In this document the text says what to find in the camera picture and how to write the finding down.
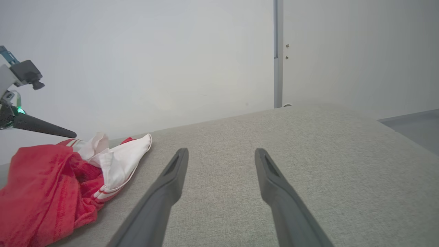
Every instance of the red cloth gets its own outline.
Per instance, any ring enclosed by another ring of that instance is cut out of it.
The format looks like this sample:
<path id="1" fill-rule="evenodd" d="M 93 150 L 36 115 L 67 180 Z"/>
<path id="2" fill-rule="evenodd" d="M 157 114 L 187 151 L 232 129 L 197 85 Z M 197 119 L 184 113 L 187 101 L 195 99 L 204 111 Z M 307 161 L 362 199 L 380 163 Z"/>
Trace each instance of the red cloth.
<path id="1" fill-rule="evenodd" d="M 102 171 L 72 147 L 20 148 L 0 190 L 0 246 L 46 246 L 97 219 Z"/>
<path id="2" fill-rule="evenodd" d="M 122 145 L 122 144 L 124 144 L 124 143 L 127 143 L 127 142 L 130 142 L 130 141 L 133 141 L 133 140 L 135 140 L 135 139 L 132 139 L 131 137 L 128 137 L 128 138 L 125 139 L 123 142 L 121 142 L 120 145 Z"/>

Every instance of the floor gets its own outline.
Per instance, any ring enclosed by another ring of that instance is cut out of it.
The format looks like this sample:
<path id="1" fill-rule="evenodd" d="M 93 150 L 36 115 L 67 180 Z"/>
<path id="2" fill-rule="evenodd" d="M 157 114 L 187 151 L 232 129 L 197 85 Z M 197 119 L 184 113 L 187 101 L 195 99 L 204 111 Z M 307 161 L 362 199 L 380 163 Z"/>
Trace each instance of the floor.
<path id="1" fill-rule="evenodd" d="M 439 156 L 439 110 L 380 122 Z"/>

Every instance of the clothing pile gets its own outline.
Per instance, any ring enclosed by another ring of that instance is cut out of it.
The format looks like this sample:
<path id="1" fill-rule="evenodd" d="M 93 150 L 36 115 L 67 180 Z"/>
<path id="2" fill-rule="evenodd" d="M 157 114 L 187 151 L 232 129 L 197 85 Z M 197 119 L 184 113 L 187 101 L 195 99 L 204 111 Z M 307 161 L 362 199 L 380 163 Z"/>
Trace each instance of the clothing pile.
<path id="1" fill-rule="evenodd" d="M 0 247 L 46 246 L 94 222 L 151 142 L 147 134 L 110 149 L 108 137 L 98 133 L 88 142 L 20 148 L 0 190 Z"/>

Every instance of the gray fabric surface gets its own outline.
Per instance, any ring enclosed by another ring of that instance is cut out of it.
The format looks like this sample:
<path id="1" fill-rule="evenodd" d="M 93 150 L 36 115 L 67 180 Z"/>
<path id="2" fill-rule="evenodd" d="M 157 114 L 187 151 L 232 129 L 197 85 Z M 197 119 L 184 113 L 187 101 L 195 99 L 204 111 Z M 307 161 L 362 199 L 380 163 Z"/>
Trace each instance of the gray fabric surface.
<path id="1" fill-rule="evenodd" d="M 277 246 L 256 148 L 268 151 L 335 246 L 439 243 L 439 158 L 375 120 L 291 106 L 151 135 L 133 179 L 98 220 L 53 246 L 105 246 L 181 147 L 189 165 L 163 246 Z"/>

